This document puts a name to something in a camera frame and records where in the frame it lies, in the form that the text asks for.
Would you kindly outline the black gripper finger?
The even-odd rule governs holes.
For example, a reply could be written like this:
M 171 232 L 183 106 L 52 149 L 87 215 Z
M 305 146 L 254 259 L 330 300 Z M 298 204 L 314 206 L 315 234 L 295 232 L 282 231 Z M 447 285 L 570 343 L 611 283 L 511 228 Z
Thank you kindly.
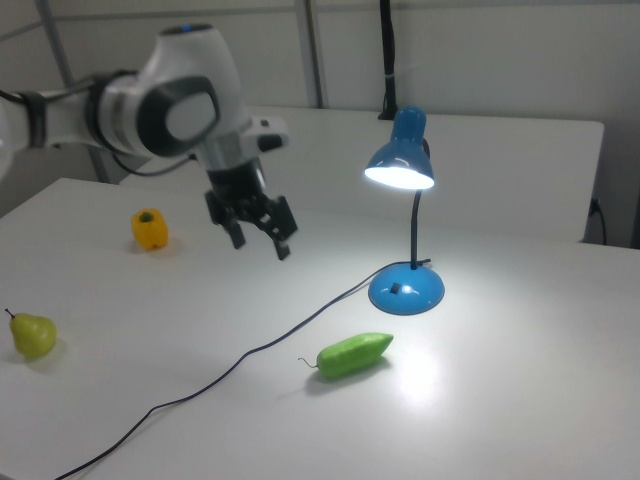
M 267 198 L 263 207 L 257 226 L 272 240 L 278 259 L 285 260 L 290 255 L 289 238 L 298 230 L 293 213 L 284 196 Z
M 218 199 L 214 192 L 206 192 L 204 197 L 212 223 L 224 229 L 235 249 L 244 246 L 246 240 L 233 208 Z

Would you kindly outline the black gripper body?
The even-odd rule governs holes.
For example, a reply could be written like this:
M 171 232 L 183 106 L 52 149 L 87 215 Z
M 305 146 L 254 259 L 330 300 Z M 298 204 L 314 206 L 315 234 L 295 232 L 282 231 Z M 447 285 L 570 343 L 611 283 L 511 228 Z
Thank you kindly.
M 268 197 L 258 158 L 227 170 L 208 170 L 207 176 L 211 189 L 205 200 L 212 220 L 251 220 L 267 213 Z

